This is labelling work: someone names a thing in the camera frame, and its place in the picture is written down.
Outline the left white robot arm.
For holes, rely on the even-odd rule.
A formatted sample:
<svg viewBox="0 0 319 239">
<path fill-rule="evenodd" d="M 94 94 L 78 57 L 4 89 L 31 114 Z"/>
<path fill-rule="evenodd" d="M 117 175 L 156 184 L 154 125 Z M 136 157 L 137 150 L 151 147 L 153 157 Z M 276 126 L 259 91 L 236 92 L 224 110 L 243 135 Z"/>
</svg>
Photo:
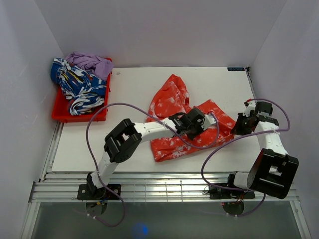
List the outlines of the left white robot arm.
<svg viewBox="0 0 319 239">
<path fill-rule="evenodd" d="M 187 114 L 176 113 L 162 120 L 146 123 L 122 120 L 105 137 L 98 168 L 87 176 L 89 198 L 100 199 L 106 194 L 105 185 L 108 185 L 117 166 L 127 161 L 141 143 L 183 135 L 193 140 L 215 124 L 216 119 L 211 114 L 204 114 L 197 108 Z"/>
</svg>

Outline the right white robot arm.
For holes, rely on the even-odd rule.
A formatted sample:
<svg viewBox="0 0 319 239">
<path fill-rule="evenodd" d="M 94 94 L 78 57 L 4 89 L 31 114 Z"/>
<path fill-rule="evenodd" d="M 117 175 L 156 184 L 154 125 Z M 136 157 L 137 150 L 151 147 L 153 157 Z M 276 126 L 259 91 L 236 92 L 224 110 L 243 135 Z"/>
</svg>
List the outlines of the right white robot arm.
<svg viewBox="0 0 319 239">
<path fill-rule="evenodd" d="M 229 175 L 225 192 L 229 197 L 236 198 L 243 190 L 254 190 L 284 199 L 294 180 L 299 161 L 289 155 L 281 142 L 279 123 L 272 117 L 272 104 L 247 100 L 244 105 L 246 109 L 238 114 L 231 134 L 245 136 L 257 133 L 261 151 L 249 172 Z"/>
</svg>

